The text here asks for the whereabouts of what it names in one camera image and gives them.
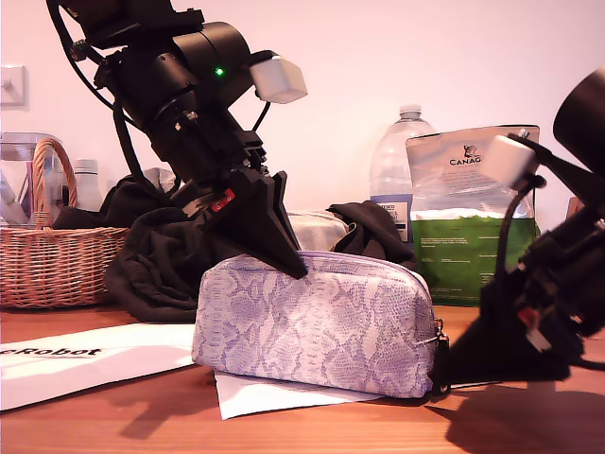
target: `black fabric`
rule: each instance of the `black fabric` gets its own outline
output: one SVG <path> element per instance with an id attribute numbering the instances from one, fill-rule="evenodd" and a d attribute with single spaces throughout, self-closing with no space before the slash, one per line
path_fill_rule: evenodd
<path id="1" fill-rule="evenodd" d="M 334 248 L 337 253 L 350 253 L 380 258 L 416 270 L 416 256 L 399 237 L 389 212 L 373 201 L 334 204 L 328 211 L 335 213 L 353 230 Z"/>
<path id="2" fill-rule="evenodd" d="M 138 218 L 105 274 L 110 295 L 141 322 L 194 323 L 203 273 L 239 252 L 208 241 L 179 208 Z"/>
<path id="3" fill-rule="evenodd" d="M 140 216 L 158 208 L 173 207 L 160 190 L 143 187 L 130 176 L 123 178 L 105 197 L 98 213 L 64 206 L 53 229 L 94 229 L 96 227 L 130 227 Z"/>

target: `pet food bag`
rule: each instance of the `pet food bag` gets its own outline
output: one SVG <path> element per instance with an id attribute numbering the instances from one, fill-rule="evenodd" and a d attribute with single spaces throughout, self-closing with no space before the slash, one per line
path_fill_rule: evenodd
<path id="1" fill-rule="evenodd" d="M 500 225 L 516 192 L 478 168 L 493 138 L 509 133 L 528 134 L 537 142 L 540 130 L 495 126 L 406 141 L 418 272 L 437 305 L 478 306 L 481 288 L 492 279 Z M 514 214 L 508 266 L 516 264 L 537 235 L 532 192 Z"/>

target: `white paper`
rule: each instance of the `white paper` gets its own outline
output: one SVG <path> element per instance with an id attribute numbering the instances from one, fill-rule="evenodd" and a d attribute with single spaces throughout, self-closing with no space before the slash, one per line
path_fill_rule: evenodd
<path id="1" fill-rule="evenodd" d="M 0 344 L 0 410 L 190 365 L 194 329 L 134 323 Z"/>
<path id="2" fill-rule="evenodd" d="M 384 395 L 215 371 L 222 419 L 259 411 L 360 402 Z"/>

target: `purple snakeskin pouch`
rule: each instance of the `purple snakeskin pouch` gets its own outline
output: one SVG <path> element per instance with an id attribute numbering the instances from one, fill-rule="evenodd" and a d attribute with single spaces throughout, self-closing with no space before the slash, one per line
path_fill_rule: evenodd
<path id="1" fill-rule="evenodd" d="M 423 278 L 368 257 L 300 254 L 300 280 L 248 255 L 206 271 L 193 360 L 394 397 L 430 391 L 437 331 Z"/>

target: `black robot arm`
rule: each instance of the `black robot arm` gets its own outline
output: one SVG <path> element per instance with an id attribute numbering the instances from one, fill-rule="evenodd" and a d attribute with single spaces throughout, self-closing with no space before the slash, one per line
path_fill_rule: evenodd
<path id="1" fill-rule="evenodd" d="M 436 364 L 432 376 L 438 385 L 563 380 L 572 365 L 605 370 L 605 364 L 582 358 L 582 338 L 605 325 L 604 131 L 602 67 L 563 102 L 554 125 L 555 137 L 589 170 L 523 137 L 494 140 L 482 163 L 486 175 L 523 196 L 545 183 L 534 172 L 538 165 L 546 166 L 584 208 L 538 237 L 517 268 L 507 271 L 508 226 L 520 198 L 515 199 L 500 231 L 501 266 L 481 291 L 479 318 Z"/>
<path id="2" fill-rule="evenodd" d="M 263 142 L 229 112 L 252 85 L 265 101 L 304 96 L 300 70 L 271 51 L 251 54 L 235 28 L 204 23 L 199 10 L 176 12 L 170 0 L 47 0 L 47 5 L 72 66 L 79 72 L 75 61 L 96 62 L 95 87 L 85 82 L 101 99 L 97 90 L 113 94 L 113 103 L 102 100 L 113 109 L 131 174 L 148 186 L 126 122 L 147 135 L 160 159 L 185 182 L 172 199 L 199 219 L 206 234 L 293 277 L 306 275 L 283 204 L 286 175 L 269 175 Z M 60 7 L 78 21 L 86 40 L 72 42 Z M 117 46 L 107 56 L 96 51 Z M 279 93 L 270 87 L 276 79 L 285 86 Z"/>

